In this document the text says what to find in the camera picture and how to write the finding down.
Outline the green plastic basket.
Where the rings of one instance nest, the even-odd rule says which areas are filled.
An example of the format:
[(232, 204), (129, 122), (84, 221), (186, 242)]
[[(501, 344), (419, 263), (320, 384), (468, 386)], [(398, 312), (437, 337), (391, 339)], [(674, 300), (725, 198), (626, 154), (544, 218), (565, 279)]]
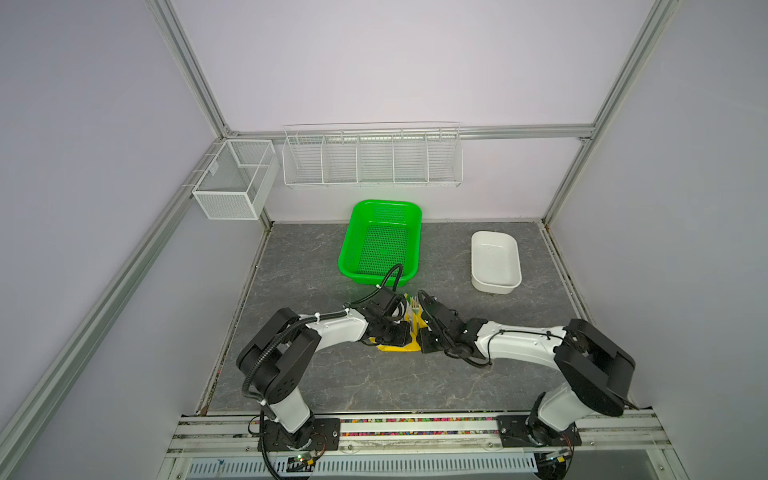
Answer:
[(398, 285), (419, 269), (422, 210), (411, 202), (364, 200), (351, 213), (338, 260), (342, 275), (375, 285), (396, 264), (403, 266)]

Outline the silver fork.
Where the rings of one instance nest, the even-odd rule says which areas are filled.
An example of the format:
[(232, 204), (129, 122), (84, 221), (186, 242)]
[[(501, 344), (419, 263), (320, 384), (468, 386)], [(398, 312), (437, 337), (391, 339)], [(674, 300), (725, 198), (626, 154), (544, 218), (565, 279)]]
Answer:
[(420, 316), (421, 312), (421, 306), (418, 302), (418, 299), (416, 297), (410, 297), (409, 298), (409, 305), (412, 312), (412, 316), (414, 318), (418, 318)]

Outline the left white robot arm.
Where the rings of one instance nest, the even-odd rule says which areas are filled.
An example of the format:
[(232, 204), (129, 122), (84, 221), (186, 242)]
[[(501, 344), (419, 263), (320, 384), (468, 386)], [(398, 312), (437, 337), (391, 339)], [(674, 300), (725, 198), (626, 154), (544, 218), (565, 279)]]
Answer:
[(406, 312), (406, 296), (384, 286), (333, 312), (279, 309), (237, 357), (241, 395), (256, 401), (283, 433), (305, 433), (314, 415), (299, 383), (314, 355), (346, 343), (405, 346), (411, 341)]

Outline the white plastic tray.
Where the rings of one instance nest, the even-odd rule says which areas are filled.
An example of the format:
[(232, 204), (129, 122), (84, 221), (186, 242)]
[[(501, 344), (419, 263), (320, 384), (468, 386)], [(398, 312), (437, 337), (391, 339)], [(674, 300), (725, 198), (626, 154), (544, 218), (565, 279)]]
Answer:
[(518, 243), (509, 234), (477, 231), (471, 237), (471, 282), (483, 293), (507, 295), (522, 283)]

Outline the yellow paper napkin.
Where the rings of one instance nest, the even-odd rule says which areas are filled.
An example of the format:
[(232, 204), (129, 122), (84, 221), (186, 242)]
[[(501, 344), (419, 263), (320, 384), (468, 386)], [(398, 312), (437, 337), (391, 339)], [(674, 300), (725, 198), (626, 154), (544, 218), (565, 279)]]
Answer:
[(427, 328), (427, 324), (422, 319), (421, 311), (409, 310), (401, 322), (396, 325), (396, 329), (391, 335), (369, 337), (368, 340), (382, 352), (421, 352), (419, 334), (424, 328)]

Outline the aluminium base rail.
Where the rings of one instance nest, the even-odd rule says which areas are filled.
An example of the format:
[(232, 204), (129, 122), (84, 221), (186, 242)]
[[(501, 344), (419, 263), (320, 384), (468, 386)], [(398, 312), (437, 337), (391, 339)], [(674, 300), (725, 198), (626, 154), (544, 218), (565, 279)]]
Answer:
[(501, 412), (330, 414), (311, 447), (258, 450), (258, 418), (184, 417), (160, 479), (685, 479), (656, 414), (590, 415), (577, 439), (515, 446)]

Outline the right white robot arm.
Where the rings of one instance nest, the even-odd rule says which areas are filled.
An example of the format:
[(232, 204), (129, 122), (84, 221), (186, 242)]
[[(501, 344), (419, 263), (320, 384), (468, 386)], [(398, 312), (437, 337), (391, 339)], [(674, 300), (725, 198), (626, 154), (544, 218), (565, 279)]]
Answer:
[(620, 417), (634, 404), (629, 389), (636, 362), (594, 325), (572, 319), (565, 326), (533, 328), (486, 319), (463, 321), (459, 314), (421, 290), (418, 302), (426, 327), (419, 332), (424, 353), (484, 369), (496, 360), (515, 360), (560, 372), (564, 382), (537, 396), (526, 416), (503, 415), (497, 423), (513, 447), (575, 446), (575, 422), (598, 413)]

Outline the white mesh wall box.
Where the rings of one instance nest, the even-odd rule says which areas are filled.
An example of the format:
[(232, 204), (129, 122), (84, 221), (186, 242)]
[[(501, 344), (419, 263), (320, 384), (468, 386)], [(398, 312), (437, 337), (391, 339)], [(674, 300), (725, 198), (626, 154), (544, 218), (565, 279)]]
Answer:
[(228, 139), (193, 188), (209, 220), (259, 220), (279, 172), (270, 140)]

